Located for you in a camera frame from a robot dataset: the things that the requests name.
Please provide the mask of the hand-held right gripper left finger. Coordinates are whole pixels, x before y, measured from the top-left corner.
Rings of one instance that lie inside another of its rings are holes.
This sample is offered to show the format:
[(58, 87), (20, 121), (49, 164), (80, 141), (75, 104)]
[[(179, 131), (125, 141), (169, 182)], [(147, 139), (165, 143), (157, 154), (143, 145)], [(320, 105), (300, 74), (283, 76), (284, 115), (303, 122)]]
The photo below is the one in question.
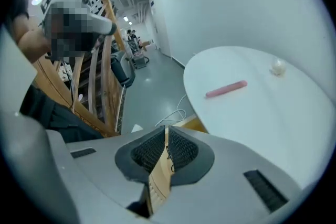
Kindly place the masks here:
[(47, 132), (57, 169), (79, 224), (153, 224), (147, 209), (149, 175), (165, 145), (165, 128), (66, 144)]

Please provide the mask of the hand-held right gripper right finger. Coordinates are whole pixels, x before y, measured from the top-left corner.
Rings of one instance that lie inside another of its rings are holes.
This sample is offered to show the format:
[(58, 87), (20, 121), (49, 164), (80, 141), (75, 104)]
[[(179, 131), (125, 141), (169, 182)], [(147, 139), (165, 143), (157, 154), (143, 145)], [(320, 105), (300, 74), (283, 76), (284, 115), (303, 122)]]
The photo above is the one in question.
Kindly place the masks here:
[(281, 224), (310, 184), (308, 174), (198, 131), (170, 127), (169, 150), (175, 173), (156, 224)]

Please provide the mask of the red pen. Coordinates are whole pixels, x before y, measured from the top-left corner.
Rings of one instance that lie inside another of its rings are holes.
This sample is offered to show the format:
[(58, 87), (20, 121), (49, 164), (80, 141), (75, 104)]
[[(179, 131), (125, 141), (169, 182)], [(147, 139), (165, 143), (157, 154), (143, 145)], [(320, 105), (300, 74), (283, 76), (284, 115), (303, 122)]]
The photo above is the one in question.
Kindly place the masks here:
[(243, 88), (247, 86), (247, 82), (245, 80), (238, 81), (224, 87), (209, 91), (205, 94), (205, 98), (213, 98), (222, 94), (229, 93), (231, 91), (235, 91), (237, 89)]

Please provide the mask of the small beige round object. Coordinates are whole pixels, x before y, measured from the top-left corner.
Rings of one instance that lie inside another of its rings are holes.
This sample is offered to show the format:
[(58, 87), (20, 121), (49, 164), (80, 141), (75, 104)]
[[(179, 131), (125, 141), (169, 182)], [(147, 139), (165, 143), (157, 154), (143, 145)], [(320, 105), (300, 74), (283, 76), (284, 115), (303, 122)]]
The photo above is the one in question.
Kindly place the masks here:
[(283, 76), (286, 72), (286, 62), (280, 58), (274, 58), (271, 63), (270, 72), (274, 76)]

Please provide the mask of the person's left forearm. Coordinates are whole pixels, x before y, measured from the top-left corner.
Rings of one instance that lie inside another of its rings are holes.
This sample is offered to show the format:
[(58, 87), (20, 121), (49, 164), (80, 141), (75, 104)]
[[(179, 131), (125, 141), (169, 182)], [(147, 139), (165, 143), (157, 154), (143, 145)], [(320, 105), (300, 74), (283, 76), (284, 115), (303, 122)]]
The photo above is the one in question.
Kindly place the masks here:
[(21, 14), (12, 22), (12, 37), (30, 63), (51, 52), (51, 41), (41, 28), (30, 29), (28, 17)]

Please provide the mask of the white kidney-shaped desk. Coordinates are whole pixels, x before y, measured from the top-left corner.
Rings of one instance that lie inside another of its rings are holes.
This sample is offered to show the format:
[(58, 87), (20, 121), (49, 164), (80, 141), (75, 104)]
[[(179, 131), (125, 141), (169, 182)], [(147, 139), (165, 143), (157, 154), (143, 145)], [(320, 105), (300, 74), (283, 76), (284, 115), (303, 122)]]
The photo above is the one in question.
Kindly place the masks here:
[[(209, 134), (308, 174), (311, 184), (321, 177), (336, 143), (336, 106), (291, 64), (283, 76), (274, 76), (274, 58), (246, 47), (204, 50), (184, 69), (185, 92)], [(209, 91), (242, 80), (246, 87), (205, 98)]]

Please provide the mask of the white panel with black dots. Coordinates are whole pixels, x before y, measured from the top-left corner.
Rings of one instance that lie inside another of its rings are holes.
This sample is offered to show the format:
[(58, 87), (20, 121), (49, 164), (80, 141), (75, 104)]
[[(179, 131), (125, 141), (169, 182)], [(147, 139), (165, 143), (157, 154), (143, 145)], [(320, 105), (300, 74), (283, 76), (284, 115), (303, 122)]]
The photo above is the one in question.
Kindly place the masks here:
[(96, 15), (101, 15), (103, 9), (102, 0), (90, 0), (90, 12)]

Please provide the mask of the black grey cleaning machine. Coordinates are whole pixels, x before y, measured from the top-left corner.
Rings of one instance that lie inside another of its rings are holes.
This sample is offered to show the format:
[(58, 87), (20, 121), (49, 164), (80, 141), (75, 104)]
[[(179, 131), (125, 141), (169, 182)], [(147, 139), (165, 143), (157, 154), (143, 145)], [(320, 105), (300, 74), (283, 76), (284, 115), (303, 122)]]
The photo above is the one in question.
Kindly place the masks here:
[(111, 54), (111, 70), (122, 87), (132, 86), (135, 79), (132, 62), (124, 51), (117, 51)]

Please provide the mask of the metal cart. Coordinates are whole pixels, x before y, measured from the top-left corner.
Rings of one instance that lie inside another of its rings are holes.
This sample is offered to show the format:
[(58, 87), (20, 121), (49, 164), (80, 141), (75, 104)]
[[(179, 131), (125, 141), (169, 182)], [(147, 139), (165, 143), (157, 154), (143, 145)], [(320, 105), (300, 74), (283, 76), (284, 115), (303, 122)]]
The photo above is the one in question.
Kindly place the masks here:
[(147, 66), (149, 63), (149, 58), (146, 57), (142, 51), (139, 49), (135, 42), (130, 42), (129, 46), (132, 51), (132, 63), (136, 69), (141, 69)]

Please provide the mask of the white door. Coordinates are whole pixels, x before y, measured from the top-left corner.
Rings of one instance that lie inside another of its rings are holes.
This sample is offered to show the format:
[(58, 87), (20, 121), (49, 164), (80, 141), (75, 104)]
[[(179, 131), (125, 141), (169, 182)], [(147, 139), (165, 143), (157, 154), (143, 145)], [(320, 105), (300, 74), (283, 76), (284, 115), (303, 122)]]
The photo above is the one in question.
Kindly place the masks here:
[(151, 14), (153, 18), (154, 32), (156, 43), (162, 54), (167, 57), (172, 57), (167, 28), (165, 23), (164, 10), (161, 0), (150, 0)]

